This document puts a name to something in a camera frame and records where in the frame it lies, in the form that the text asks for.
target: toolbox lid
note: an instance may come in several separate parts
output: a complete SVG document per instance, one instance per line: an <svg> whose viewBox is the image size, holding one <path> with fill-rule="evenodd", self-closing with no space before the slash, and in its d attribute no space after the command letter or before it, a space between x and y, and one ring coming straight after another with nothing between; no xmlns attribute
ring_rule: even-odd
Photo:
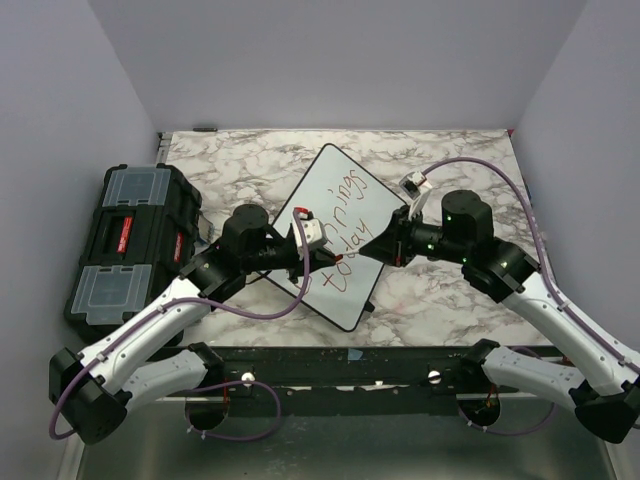
<svg viewBox="0 0 640 480"><path fill-rule="evenodd" d="M88 325L122 325L125 312L144 308L150 278L151 265L84 267L71 313L84 313Z"/></svg>
<svg viewBox="0 0 640 480"><path fill-rule="evenodd" d="M102 206L164 205L170 179L171 170L154 166L115 170L109 179Z"/></svg>

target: red toolbox label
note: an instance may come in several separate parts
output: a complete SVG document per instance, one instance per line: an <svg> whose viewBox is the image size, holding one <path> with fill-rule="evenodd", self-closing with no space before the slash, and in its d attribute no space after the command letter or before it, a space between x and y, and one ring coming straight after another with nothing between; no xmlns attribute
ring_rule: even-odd
<svg viewBox="0 0 640 480"><path fill-rule="evenodd" d="M131 234L131 225L133 225L133 217L125 217L122 232L120 232L120 241L118 242L118 253L127 251L127 243L129 243L129 235Z"/></svg>
<svg viewBox="0 0 640 480"><path fill-rule="evenodd" d="M183 235L182 233L178 232L178 238L176 238L176 248L173 251L173 261L174 262L179 262L180 261L180 257L182 256L182 242L183 242Z"/></svg>

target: black toolbox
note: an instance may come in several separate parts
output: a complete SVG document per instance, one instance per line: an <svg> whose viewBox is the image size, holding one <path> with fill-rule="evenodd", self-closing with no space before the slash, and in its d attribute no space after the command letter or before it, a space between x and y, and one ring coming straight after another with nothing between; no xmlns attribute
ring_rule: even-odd
<svg viewBox="0 0 640 480"><path fill-rule="evenodd" d="M64 310L85 342L113 332L169 286L194 253L201 205L171 165L107 171Z"/></svg>

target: red handwriting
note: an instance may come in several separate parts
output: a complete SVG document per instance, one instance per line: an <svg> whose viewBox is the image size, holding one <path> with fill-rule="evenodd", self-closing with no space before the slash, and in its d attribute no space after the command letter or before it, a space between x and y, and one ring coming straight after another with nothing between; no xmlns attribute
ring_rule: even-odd
<svg viewBox="0 0 640 480"><path fill-rule="evenodd" d="M343 243L346 253L344 258L336 263L333 273L321 272L324 277L322 286L335 288L341 293L347 291L348 278L353 273L353 269L346 260L355 258L356 254L349 252L355 252L358 245L364 244L369 237L373 238L373 234L362 218L358 218L355 230L351 230L347 226L350 223L349 206L352 202L363 200L365 198L364 191L368 188L367 183L357 173L355 170L350 170L348 175L342 177L342 182L339 185L327 188L327 191L334 195L339 202L333 207L333 219L331 222L325 223L324 227L329 237L329 244L335 246L337 243Z"/></svg>

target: black whiteboard frame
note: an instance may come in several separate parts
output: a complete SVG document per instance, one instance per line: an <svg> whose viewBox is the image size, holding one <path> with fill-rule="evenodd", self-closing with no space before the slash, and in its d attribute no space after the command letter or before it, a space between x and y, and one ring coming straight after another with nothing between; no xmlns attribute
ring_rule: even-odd
<svg viewBox="0 0 640 480"><path fill-rule="evenodd" d="M300 185L302 185L302 182L304 181L304 179L306 178L307 174L311 171L311 169L313 168L313 166L316 164L316 161L318 160L318 158L320 158L320 155L322 155L322 152L324 152L324 149L327 147L333 147L335 149L337 149L340 153L342 153L345 157L347 157L349 160L351 160L358 168L361 168L362 170L364 170L366 173L368 173L371 178L373 178L376 182L378 182L381 186L383 186L384 188L386 188L390 193L392 193L398 200L400 200L402 203L404 203L405 205L407 204L407 202L405 202L396 192L394 192L393 190L391 190L389 187L387 187L384 183L382 183L380 180L378 180L378 178L372 174L369 170L367 170L366 168L364 168L362 165L360 165L358 162L356 162L353 158L351 158L349 155L347 155L345 153L344 150L342 150L340 147L338 147L337 145L333 144L333 143L325 143L322 148L320 149L320 151L318 152L318 154L316 155L316 158L313 159L313 161L311 162L311 165L309 165L309 168L307 168L304 172L304 175L302 175L302 178L300 179L300 181L298 182L298 184L296 185L296 187L293 189L293 191L291 192L291 194L289 195L289 197L284 201L284 205L282 206L282 208L280 209L280 211L278 212L278 214L275 216L275 218L273 219L272 224L276 223L276 221L278 220L278 218L280 218L280 215L284 212L284 208L285 206L289 203L289 201L291 200L291 197L293 197L295 195L295 193L298 191L298 188L300 188ZM367 305L367 303L370 302L371 300L371 295L373 294L373 290L374 288L376 288L376 285L378 284L378 280L380 279L380 275L382 274L382 269L384 268L384 264L380 263L380 270L378 270L378 275L376 276L375 281L373 282L373 286L371 287L371 290L369 291L369 295L367 295L367 299L364 302L364 305L362 306L362 311L360 312L360 315L358 316L358 321L356 322L356 324L353 326L353 328L351 330L347 330L345 328L342 328L340 325L338 325L336 322L334 322L333 320L331 320L329 317L327 317L326 315L324 315L323 313L320 313L318 310L316 310L315 308L313 308L311 305L309 305L307 302L304 301L304 297L302 304L304 304L305 307L309 308L310 310L313 310L314 312L316 312L318 315L320 315L322 318L324 318L326 321L328 321L329 323L335 325L339 330L342 330L343 332L347 332L347 333L351 333L353 331L355 331L356 328L358 328L358 325L360 324L360 320L362 319L362 315L365 311L365 306ZM276 287L278 287L280 290L282 290L283 292L286 292L287 294L291 295L292 297L295 298L295 295L293 293L291 293L289 290L287 290L286 288L282 287L280 284L276 283L275 280L272 280L271 278L269 278L269 276L267 275L265 277L267 280L269 280L273 285L275 285Z"/></svg>

